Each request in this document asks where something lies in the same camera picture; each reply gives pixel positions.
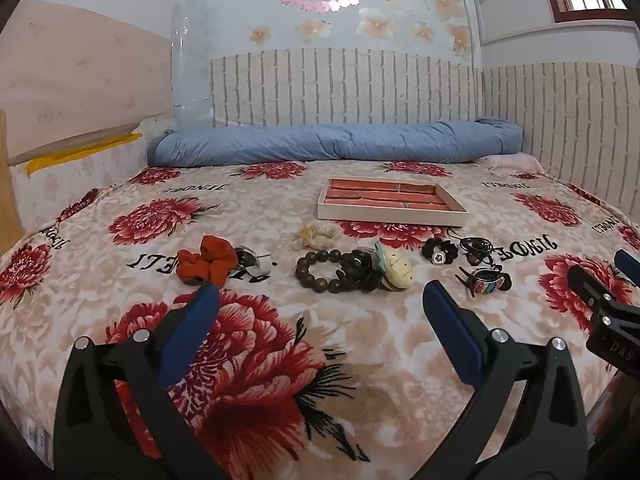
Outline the black scrunchie with charm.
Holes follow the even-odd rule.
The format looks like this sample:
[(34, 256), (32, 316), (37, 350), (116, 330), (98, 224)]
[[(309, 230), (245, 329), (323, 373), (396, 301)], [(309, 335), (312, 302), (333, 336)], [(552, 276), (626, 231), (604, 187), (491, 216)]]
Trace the black scrunchie with charm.
[(458, 258), (457, 246), (443, 238), (431, 238), (421, 248), (422, 256), (434, 266), (449, 266)]

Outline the yellow pineapple plush hair clip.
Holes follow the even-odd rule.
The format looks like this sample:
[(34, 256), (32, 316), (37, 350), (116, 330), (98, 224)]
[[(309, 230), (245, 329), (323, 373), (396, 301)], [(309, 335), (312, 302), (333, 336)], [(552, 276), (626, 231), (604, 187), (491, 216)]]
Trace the yellow pineapple plush hair clip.
[(413, 266), (406, 257), (394, 248), (376, 242), (375, 263), (382, 273), (382, 285), (388, 290), (400, 292), (413, 284)]

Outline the orange fabric scrunchie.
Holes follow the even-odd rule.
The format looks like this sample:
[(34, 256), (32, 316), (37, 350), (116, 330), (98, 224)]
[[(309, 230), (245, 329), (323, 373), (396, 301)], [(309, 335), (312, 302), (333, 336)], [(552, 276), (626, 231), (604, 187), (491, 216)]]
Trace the orange fabric scrunchie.
[(224, 287), (230, 272), (238, 267), (239, 260), (233, 246), (224, 238), (205, 235), (200, 251), (180, 249), (177, 252), (176, 272), (187, 285), (212, 284)]

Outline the black claw hair clip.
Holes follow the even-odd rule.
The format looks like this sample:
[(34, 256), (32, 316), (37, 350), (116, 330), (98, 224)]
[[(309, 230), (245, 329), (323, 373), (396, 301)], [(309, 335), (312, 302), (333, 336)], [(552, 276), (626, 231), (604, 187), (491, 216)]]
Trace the black claw hair clip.
[(336, 270), (336, 276), (343, 290), (373, 292), (381, 284), (383, 274), (374, 263), (370, 250), (345, 252), (338, 263), (340, 267)]

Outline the cream fabric scrunchie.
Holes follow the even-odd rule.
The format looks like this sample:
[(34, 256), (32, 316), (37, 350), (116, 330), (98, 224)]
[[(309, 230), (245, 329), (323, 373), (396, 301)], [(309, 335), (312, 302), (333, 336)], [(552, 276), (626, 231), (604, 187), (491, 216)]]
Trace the cream fabric scrunchie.
[(292, 248), (302, 249), (325, 249), (334, 247), (341, 237), (341, 230), (338, 226), (326, 222), (311, 222), (302, 226), (292, 237)]

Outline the pink pillow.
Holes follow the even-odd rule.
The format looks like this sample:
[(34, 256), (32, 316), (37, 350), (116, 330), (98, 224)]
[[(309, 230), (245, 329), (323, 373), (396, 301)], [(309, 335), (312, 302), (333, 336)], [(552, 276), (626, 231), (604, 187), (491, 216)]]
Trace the pink pillow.
[(477, 159), (481, 166), (493, 174), (544, 174), (546, 170), (533, 155), (522, 152), (506, 155), (488, 155)]

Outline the white brick-pattern headboard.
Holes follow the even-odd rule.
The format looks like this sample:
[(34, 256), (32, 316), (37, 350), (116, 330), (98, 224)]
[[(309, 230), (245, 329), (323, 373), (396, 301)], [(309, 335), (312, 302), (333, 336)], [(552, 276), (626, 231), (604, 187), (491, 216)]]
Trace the white brick-pattern headboard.
[(493, 117), (552, 176), (639, 214), (639, 71), (596, 62), (469, 65), (385, 50), (301, 48), (214, 58), (217, 126), (417, 124)]

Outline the rolled blue quilt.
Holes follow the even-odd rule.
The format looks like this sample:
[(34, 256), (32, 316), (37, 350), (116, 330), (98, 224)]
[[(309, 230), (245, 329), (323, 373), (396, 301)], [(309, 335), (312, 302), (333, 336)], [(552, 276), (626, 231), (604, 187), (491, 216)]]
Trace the rolled blue quilt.
[(149, 147), (155, 167), (198, 168), (263, 162), (437, 162), (461, 164), (488, 155), (511, 155), (523, 144), (514, 122), (427, 124), (313, 124), (245, 126), (168, 131)]

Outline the floral red beige blanket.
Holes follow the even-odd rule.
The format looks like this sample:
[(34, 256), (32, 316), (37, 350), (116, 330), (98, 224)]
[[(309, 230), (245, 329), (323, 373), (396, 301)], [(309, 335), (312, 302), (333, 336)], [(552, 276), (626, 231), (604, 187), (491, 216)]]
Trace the floral red beige blanket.
[[(443, 226), (326, 222), (350, 252), (376, 242), (413, 266), (403, 292), (324, 292), (297, 281), (293, 235), (316, 222), (330, 177), (441, 185), (468, 211)], [(567, 285), (575, 264), (611, 285), (613, 257), (638, 252), (639, 230), (574, 184), (498, 176), (475, 164), (263, 162), (149, 168), (95, 188), (1, 259), (1, 395), (51, 432), (72, 345), (154, 328), (192, 288), (177, 252), (205, 235), (268, 252), (269, 278), (224, 285), (220, 312), (186, 377), (168, 390), (179, 413), (235, 479), (407, 479), (437, 448), (471, 395), (422, 310), (442, 282), (489, 327), (570, 348), (587, 406), (613, 377), (586, 348), (590, 313)], [(434, 266), (431, 238), (459, 255)]]

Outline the brick-lined white tray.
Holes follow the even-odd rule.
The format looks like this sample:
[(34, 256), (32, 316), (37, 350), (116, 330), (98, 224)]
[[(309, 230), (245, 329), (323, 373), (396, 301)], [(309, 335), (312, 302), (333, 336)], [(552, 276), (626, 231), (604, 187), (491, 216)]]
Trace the brick-lined white tray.
[(317, 218), (461, 228), (469, 213), (437, 183), (330, 177), (317, 200)]

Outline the beige wooden side panel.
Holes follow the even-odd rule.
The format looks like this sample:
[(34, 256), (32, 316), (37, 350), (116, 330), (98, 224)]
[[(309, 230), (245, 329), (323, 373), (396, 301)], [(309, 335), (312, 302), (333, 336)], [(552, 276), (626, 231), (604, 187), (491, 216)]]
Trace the beige wooden side panel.
[(168, 39), (76, 6), (25, 0), (1, 33), (12, 157), (172, 110)]

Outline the clear plastic wrapped roll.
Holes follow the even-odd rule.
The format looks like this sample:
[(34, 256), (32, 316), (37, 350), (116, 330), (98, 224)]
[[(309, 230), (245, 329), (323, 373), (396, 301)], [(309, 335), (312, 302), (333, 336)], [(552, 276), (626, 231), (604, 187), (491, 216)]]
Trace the clear plastic wrapped roll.
[(203, 129), (213, 123), (207, 29), (206, 0), (181, 0), (174, 5), (170, 80), (178, 130)]

